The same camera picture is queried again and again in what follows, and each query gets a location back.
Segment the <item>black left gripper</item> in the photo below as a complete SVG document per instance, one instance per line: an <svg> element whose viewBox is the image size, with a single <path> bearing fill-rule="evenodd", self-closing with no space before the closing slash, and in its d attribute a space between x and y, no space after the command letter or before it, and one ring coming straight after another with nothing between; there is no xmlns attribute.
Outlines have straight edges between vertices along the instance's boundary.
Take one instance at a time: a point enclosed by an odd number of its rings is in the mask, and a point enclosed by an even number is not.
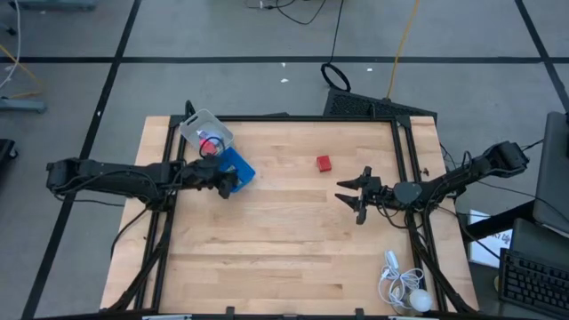
<svg viewBox="0 0 569 320"><path fill-rule="evenodd" d="M237 186L238 176L236 170L223 171L220 167L221 159L217 156L206 156L186 164L181 170L181 188L216 188L221 198L228 199Z"/></svg>

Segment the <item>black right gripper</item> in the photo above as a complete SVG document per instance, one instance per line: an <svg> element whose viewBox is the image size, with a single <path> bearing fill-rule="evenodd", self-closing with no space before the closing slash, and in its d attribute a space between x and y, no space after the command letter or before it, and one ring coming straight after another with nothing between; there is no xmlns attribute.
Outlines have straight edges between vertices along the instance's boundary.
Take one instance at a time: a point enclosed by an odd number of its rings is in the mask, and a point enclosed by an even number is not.
<svg viewBox="0 0 569 320"><path fill-rule="evenodd" d="M359 197L335 194L353 212L357 212L357 225L364 224L367 206L381 204L381 201L389 193L389 188L381 183L381 178L372 176L372 168L370 166L366 166L359 177L353 180L338 181L337 185L343 188L360 190Z"/></svg>

